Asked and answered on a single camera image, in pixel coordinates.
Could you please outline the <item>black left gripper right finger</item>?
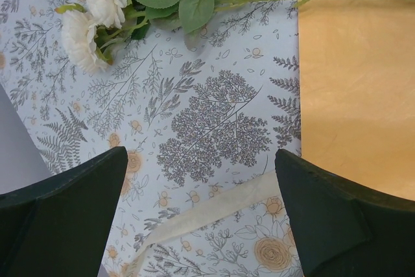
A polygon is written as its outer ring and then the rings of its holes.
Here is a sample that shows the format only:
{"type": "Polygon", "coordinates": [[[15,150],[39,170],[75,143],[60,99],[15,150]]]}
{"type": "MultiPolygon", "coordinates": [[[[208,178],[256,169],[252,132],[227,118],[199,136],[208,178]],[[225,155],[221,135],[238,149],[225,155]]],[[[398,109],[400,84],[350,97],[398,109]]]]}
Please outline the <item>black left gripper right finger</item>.
{"type": "Polygon", "coordinates": [[[280,149],[276,176],[305,276],[413,276],[414,201],[280,149]]]}

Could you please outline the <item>orange paper bouquet wrap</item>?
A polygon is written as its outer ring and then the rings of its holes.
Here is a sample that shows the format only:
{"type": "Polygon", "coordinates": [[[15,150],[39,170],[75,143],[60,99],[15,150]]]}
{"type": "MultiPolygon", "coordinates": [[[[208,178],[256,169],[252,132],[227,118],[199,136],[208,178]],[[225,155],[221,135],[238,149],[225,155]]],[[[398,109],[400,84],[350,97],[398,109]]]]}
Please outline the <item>orange paper bouquet wrap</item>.
{"type": "Polygon", "coordinates": [[[298,15],[302,156],[414,198],[414,2],[312,0],[298,15]]]}

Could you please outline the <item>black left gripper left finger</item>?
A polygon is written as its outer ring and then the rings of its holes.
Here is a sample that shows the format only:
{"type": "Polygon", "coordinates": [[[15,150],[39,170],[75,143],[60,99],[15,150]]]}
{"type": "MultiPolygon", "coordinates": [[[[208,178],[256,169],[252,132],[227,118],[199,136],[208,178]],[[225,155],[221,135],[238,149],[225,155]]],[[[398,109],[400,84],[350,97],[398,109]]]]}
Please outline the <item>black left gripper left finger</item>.
{"type": "Polygon", "coordinates": [[[1,195],[2,276],[97,276],[128,164],[124,147],[1,195]]]}

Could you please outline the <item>cream printed ribbon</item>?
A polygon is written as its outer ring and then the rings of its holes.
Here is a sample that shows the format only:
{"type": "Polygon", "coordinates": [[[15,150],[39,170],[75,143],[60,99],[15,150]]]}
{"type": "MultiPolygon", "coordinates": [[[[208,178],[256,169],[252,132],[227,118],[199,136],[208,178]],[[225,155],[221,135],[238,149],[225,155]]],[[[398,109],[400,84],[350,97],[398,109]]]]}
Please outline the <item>cream printed ribbon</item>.
{"type": "Polygon", "coordinates": [[[149,246],[183,236],[278,194],[279,186],[276,173],[271,171],[235,186],[212,199],[202,202],[197,207],[173,217],[151,231],[123,275],[138,275],[145,260],[145,251],[149,246]]]}

